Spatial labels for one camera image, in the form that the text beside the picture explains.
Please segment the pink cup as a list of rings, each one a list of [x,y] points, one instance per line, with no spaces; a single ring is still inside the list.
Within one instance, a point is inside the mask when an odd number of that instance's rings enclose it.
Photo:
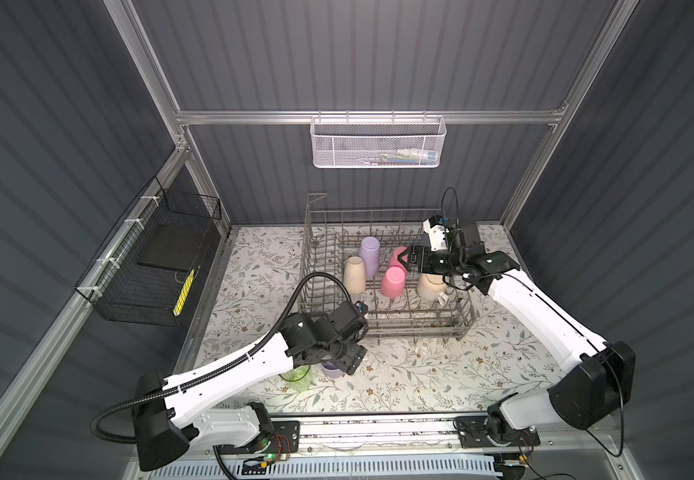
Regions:
[[[393,250],[388,266],[397,266],[403,270],[407,270],[405,262],[407,261],[407,246],[400,246]]]
[[[407,272],[402,266],[389,266],[381,281],[381,293],[390,299],[399,298],[405,290],[406,276]]]

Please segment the white cup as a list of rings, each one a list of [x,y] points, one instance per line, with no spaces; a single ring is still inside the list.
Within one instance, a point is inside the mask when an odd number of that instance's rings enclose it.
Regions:
[[[417,283],[417,294],[427,302],[445,306],[449,301],[448,286],[441,275],[421,274]]]

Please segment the light purple cup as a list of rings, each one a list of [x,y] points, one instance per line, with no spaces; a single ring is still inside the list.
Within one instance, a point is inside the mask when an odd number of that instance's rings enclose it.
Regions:
[[[361,240],[359,256],[364,262],[367,278],[373,278],[381,265],[381,243],[373,236],[364,237]]]

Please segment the beige cup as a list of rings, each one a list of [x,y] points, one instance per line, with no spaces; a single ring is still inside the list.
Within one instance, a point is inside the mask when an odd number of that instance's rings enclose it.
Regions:
[[[343,284],[350,295],[360,295],[366,290],[367,275],[364,260],[360,256],[349,257],[344,266]]]

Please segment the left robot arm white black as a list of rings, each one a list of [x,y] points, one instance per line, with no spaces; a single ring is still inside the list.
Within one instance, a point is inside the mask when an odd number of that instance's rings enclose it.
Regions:
[[[272,422],[261,403],[234,409],[223,419],[211,418],[208,410],[301,366],[329,362],[347,375],[354,374],[366,355],[360,342],[369,329],[367,313],[366,304],[344,301],[318,318],[289,314],[268,342],[257,340],[182,374],[143,375],[134,394],[149,399],[131,413],[140,469],[157,470],[201,444],[260,449],[272,434]]]

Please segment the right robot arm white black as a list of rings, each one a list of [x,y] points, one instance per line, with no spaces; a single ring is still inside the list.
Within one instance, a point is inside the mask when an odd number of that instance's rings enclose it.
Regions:
[[[633,349],[608,342],[574,319],[507,253],[467,241],[458,223],[436,215],[424,222],[421,242],[405,247],[398,262],[409,272],[437,275],[448,287],[478,289],[517,318],[563,372],[545,390],[512,394],[491,405],[484,426],[491,443],[509,446],[533,427],[559,423],[588,431],[624,412],[632,396]]]

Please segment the green transparent cup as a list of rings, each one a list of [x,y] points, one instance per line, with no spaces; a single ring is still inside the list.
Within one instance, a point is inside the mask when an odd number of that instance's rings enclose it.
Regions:
[[[310,388],[312,369],[309,365],[296,367],[286,373],[280,374],[284,384],[296,392],[304,392]]]

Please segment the items in white basket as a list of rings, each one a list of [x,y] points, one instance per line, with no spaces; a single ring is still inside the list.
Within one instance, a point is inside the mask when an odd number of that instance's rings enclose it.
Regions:
[[[369,166],[411,166],[435,168],[439,165],[439,153],[426,149],[400,149],[379,152],[360,159]]]

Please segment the white ventilated front panel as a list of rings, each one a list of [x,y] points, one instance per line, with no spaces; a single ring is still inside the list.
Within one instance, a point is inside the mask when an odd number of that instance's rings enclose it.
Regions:
[[[495,459],[473,454],[373,455],[297,457],[264,469],[248,462],[226,459],[178,461],[151,474],[152,479],[224,479],[230,471],[237,479],[501,479]]]

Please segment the floral table mat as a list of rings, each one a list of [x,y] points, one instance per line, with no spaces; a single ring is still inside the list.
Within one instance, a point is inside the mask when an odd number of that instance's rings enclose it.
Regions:
[[[208,300],[193,366],[203,366],[261,337],[300,279],[303,228],[242,227],[223,258]],[[222,402],[259,401],[271,412],[355,413],[484,410],[515,392],[544,389],[563,374],[553,356],[513,315],[472,291],[475,324],[461,340],[367,338],[353,376],[328,377],[319,366],[308,386],[278,376]]]

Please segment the yellow brush in basket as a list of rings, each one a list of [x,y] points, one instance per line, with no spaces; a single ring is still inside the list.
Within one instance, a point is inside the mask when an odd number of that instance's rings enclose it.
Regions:
[[[187,303],[192,288],[192,284],[195,279],[195,273],[196,271],[194,269],[191,269],[185,277],[184,281],[181,283],[182,287],[172,309],[172,314],[174,317],[179,317],[184,310],[184,307]]]

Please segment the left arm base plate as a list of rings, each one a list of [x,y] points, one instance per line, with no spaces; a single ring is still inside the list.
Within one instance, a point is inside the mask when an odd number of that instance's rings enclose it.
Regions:
[[[247,445],[220,445],[222,455],[291,454],[298,451],[301,423],[294,420],[273,420],[272,429],[263,429]]]

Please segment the white mesh wall basket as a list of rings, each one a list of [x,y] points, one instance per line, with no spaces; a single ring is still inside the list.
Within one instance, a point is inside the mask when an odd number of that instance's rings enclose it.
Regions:
[[[440,165],[447,125],[443,118],[433,116],[315,117],[309,133],[313,165],[320,169],[434,169],[369,166],[360,159],[379,152],[417,148],[437,151]]]

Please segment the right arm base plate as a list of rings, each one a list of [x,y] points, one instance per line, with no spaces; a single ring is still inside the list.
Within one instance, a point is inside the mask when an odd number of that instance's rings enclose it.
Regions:
[[[541,439],[535,428],[516,430],[497,417],[459,416],[453,427],[463,448],[536,447]]]

